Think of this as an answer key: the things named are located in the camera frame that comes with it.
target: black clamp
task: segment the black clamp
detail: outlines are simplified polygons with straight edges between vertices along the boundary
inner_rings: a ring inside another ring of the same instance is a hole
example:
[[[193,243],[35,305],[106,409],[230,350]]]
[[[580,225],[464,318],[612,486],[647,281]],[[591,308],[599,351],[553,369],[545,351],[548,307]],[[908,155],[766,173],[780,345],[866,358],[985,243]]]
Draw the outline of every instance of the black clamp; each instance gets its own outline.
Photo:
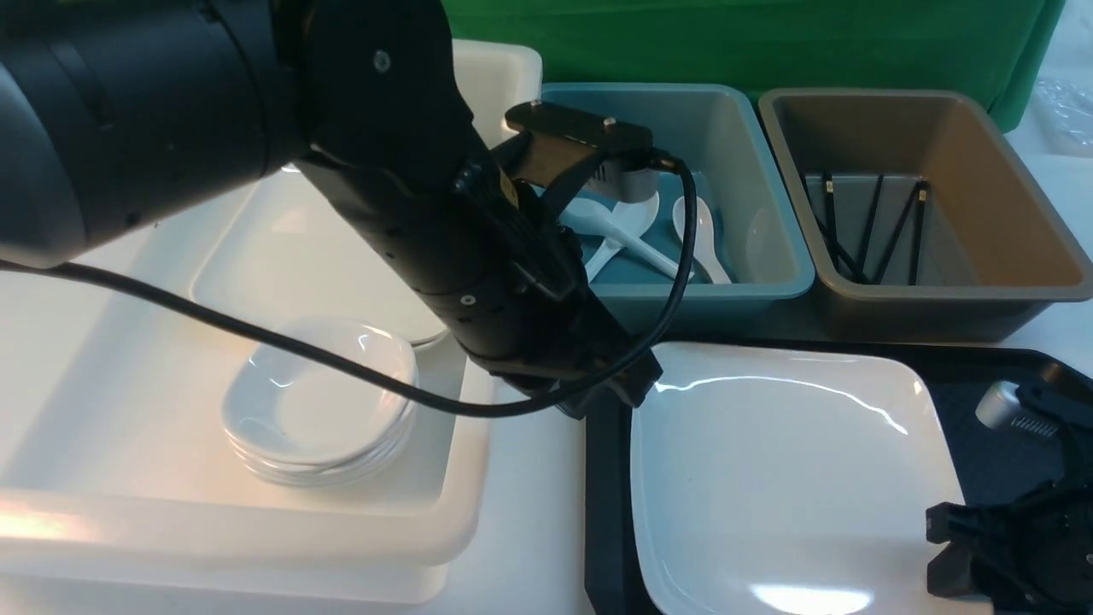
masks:
[[[996,608],[1089,613],[1093,605],[1093,409],[1039,388],[1014,391],[1014,428],[1054,439],[1063,475],[1009,505],[938,505],[926,537],[949,543],[927,568],[940,598],[989,598]]]

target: teal bin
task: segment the teal bin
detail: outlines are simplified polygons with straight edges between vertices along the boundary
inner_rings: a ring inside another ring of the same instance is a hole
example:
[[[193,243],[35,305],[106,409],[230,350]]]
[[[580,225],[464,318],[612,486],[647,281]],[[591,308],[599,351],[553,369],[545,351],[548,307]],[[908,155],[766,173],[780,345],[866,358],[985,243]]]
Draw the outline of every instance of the teal bin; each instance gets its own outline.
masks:
[[[797,216],[742,93],[721,85],[560,83],[544,85],[542,97],[646,126],[658,147],[683,158],[694,173],[698,196],[714,213],[718,258],[734,283],[708,283],[696,262],[672,332],[743,333],[775,301],[812,285],[815,269]],[[683,189],[678,177],[663,174],[659,190],[657,221],[643,238],[678,260],[671,215]],[[601,240],[581,236],[585,261]],[[671,281],[623,250],[593,280],[592,291],[623,326],[640,333],[656,321]]]

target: plastic bag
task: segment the plastic bag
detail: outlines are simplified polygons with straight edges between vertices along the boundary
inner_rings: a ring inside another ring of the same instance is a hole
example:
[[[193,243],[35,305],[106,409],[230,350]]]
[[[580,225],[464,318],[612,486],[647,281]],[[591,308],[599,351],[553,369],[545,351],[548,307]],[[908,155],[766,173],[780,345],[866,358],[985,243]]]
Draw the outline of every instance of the plastic bag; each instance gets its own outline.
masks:
[[[1057,153],[1093,157],[1093,91],[1066,79],[1039,79],[1033,104]]]

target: black tray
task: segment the black tray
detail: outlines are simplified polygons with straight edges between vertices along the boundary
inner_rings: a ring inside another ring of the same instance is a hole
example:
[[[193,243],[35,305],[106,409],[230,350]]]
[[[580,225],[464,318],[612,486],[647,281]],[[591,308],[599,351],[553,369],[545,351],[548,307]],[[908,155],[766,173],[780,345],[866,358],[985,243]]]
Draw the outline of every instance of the black tray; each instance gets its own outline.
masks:
[[[910,367],[926,382],[933,399],[964,499],[969,505],[1009,502],[1062,473],[1054,445],[1013,433],[991,431],[979,424],[975,409],[992,383],[1008,380],[1046,386],[1093,406],[1093,381],[1032,351],[708,338],[686,341],[865,355]],[[600,394],[589,407],[586,422],[585,591],[598,615],[660,615],[642,580],[634,544],[631,411],[610,395]],[[922,512],[925,541],[926,511]]]

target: brown bin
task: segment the brown bin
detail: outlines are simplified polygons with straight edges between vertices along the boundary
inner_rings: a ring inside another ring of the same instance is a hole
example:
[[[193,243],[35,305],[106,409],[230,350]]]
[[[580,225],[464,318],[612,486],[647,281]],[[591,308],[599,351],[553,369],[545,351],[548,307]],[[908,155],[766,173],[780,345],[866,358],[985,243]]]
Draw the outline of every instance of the brown bin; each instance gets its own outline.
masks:
[[[828,335],[997,342],[1051,303],[1093,297],[1089,257],[971,99],[776,90],[760,114],[815,262],[812,294]]]

